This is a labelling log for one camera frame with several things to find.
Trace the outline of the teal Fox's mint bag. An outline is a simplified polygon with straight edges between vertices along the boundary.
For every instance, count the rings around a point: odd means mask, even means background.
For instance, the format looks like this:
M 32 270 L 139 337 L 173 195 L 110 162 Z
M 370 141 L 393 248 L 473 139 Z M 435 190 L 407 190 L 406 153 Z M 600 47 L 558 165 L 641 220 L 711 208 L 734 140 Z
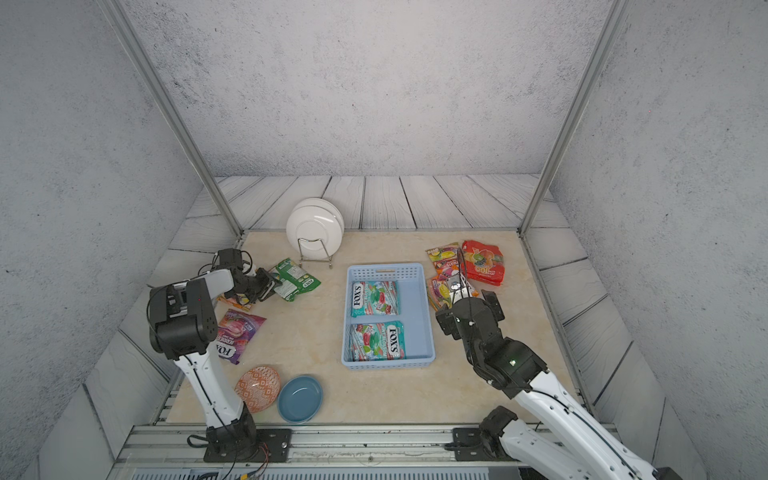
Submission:
M 349 331 L 348 353 L 352 362 L 405 359 L 404 326 L 399 321 L 354 324 Z
M 357 281 L 351 286 L 352 317 L 400 314 L 396 281 Z

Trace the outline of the green Fox's spring tea bag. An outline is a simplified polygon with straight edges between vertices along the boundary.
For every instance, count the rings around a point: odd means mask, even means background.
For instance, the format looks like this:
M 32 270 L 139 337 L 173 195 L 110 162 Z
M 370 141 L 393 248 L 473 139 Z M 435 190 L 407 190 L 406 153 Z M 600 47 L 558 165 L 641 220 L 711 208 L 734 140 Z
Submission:
M 321 285 L 315 276 L 290 258 L 280 261 L 269 271 L 280 278 L 282 285 L 275 289 L 275 293 L 287 302 L 293 302 L 297 296 L 312 292 Z

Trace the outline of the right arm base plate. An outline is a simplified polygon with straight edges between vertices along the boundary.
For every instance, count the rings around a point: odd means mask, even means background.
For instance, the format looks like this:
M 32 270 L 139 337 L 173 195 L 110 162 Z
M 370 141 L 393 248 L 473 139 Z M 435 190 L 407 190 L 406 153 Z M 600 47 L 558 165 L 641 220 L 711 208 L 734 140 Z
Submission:
M 497 455 L 489 449 L 478 427 L 457 427 L 452 430 L 451 435 L 451 440 L 443 445 L 443 449 L 452 453 L 457 462 L 498 459 Z

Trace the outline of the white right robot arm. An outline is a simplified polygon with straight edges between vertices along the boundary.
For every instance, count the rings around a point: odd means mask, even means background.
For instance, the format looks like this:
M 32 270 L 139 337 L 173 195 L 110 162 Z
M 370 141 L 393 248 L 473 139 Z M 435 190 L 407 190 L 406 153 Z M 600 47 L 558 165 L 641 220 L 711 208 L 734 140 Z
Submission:
M 435 314 L 441 330 L 462 342 L 473 371 L 534 414 L 557 438 L 543 438 L 511 410 L 498 406 L 479 425 L 480 445 L 493 458 L 527 463 L 549 479 L 675 479 L 612 436 L 525 343 L 505 336 L 495 293 L 466 297 Z

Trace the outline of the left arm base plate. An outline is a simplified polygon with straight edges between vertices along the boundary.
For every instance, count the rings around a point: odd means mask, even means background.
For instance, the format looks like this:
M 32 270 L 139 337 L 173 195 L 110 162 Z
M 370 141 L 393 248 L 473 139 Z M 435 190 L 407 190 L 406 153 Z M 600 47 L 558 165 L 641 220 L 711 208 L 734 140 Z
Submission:
M 205 463 L 285 463 L 292 438 L 291 429 L 240 431 L 225 427 L 208 428 Z

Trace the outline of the light blue plastic basket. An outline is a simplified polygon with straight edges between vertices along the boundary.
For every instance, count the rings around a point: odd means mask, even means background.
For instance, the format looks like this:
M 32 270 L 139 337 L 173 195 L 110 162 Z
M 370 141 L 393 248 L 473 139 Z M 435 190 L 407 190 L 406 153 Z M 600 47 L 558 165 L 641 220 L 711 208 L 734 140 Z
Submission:
M 357 281 L 397 282 L 400 314 L 352 317 L 351 286 Z M 405 329 L 406 358 L 392 361 L 352 362 L 348 353 L 350 327 L 399 321 Z M 347 270 L 341 361 L 351 370 L 427 367 L 435 360 L 431 312 L 427 301 L 424 269 L 419 263 L 353 265 Z

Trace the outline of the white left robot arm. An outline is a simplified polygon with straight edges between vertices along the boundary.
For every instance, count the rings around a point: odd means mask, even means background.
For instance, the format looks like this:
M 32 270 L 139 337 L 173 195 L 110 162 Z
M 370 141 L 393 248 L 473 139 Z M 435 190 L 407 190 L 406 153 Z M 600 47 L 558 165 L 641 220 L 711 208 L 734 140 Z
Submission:
M 206 421 L 206 463 L 284 463 L 291 431 L 259 430 L 227 380 L 215 341 L 217 297 L 235 289 L 227 269 L 150 289 L 146 306 L 152 348 L 184 373 Z

